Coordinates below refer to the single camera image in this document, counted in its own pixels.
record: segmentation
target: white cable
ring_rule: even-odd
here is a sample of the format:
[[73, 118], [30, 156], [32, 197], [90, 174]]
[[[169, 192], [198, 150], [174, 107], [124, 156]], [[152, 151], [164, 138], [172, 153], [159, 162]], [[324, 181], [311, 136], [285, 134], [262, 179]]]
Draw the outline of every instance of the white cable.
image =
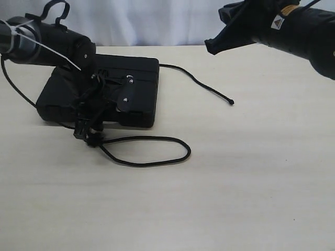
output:
[[31, 41], [31, 42], [33, 42], [33, 43], [35, 43], [35, 44], [38, 44], [39, 46], [42, 46], [42, 47], [46, 48], [47, 50], [49, 50], [49, 51], [51, 51], [51, 52], [57, 54], [58, 56], [60, 56], [60, 57], [62, 57], [62, 58], [64, 58], [64, 59], [66, 59], [70, 64], [72, 64], [74, 67], [76, 67], [79, 71], [82, 70], [82, 69], [80, 69], [75, 63], [73, 63], [70, 59], [68, 59], [66, 56], [62, 55], [61, 53], [59, 53], [59, 52], [57, 52], [57, 51], [51, 49], [50, 47], [48, 47], [48, 46], [46, 46], [46, 45], [44, 45], [44, 44], [42, 44], [42, 43], [40, 43], [40, 42], [37, 42], [36, 40], [34, 40], [34, 39], [32, 39], [32, 38], [30, 38], [30, 37], [28, 37], [28, 36], [26, 36], [26, 35], [23, 35], [23, 34], [21, 34], [21, 33], [18, 33], [18, 32], [16, 31], [17, 28], [19, 28], [19, 27], [21, 27], [21, 26], [23, 26], [23, 25], [29, 24], [29, 23], [33, 22], [33, 20], [30, 20], [30, 21], [28, 21], [28, 22], [26, 22], [26, 23], [24, 23], [24, 24], [18, 25], [18, 26], [12, 26], [12, 25], [10, 25], [10, 24], [9, 24], [7, 21], [5, 21], [5, 20], [0, 20], [0, 21], [2, 21], [5, 25], [7, 25], [7, 26], [9, 27], [9, 29], [10, 29], [11, 32], [12, 32], [12, 36], [13, 36], [13, 37], [19, 35], [20, 37], [23, 37], [23, 38], [25, 38], [25, 39], [28, 39], [29, 41]]

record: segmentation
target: black case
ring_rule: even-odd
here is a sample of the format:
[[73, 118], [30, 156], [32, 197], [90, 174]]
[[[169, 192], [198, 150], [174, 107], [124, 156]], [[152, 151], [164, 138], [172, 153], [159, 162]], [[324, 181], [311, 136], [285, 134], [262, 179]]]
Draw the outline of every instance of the black case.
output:
[[[104, 113], [104, 121], [118, 122], [126, 127], [152, 127], [156, 111], [159, 61], [102, 54], [96, 56], [98, 71], [107, 84], [110, 80], [122, 82], [122, 78], [127, 75], [137, 81], [131, 112], [118, 112], [115, 106]], [[74, 122], [76, 117], [70, 107], [74, 99], [62, 70], [56, 67], [36, 102], [38, 114], [45, 121]]]

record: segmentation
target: table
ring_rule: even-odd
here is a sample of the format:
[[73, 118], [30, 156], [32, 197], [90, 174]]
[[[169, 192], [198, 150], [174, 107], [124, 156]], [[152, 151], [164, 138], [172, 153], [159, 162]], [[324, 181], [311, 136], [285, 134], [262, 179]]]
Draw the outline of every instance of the table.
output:
[[[189, 161], [119, 166], [72, 131], [43, 122], [0, 77], [1, 250], [335, 250], [335, 83], [263, 45], [212, 56], [205, 47], [98, 48], [185, 67], [160, 73], [149, 130], [174, 136]], [[36, 100], [51, 67], [7, 63]], [[173, 143], [108, 147], [129, 161], [181, 157]]]

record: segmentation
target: yellow label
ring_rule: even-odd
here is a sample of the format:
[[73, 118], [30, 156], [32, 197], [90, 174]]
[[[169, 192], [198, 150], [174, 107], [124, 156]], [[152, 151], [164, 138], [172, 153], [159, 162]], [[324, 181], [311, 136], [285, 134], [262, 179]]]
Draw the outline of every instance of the yellow label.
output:
[[288, 5], [282, 9], [282, 13], [283, 15], [288, 16], [292, 11], [294, 11], [298, 7], [299, 5]]

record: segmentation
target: white backdrop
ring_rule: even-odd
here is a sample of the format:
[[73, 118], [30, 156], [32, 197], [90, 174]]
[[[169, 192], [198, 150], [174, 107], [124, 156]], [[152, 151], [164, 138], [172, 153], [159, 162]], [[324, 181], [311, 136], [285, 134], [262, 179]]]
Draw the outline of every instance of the white backdrop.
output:
[[[49, 0], [0, 0], [0, 18], [40, 15]], [[190, 45], [216, 36], [224, 24], [218, 16], [223, 5], [239, 0], [68, 0], [64, 24], [89, 36], [97, 45]], [[335, 10], [334, 0], [319, 8]], [[47, 20], [61, 12], [56, 7]]]

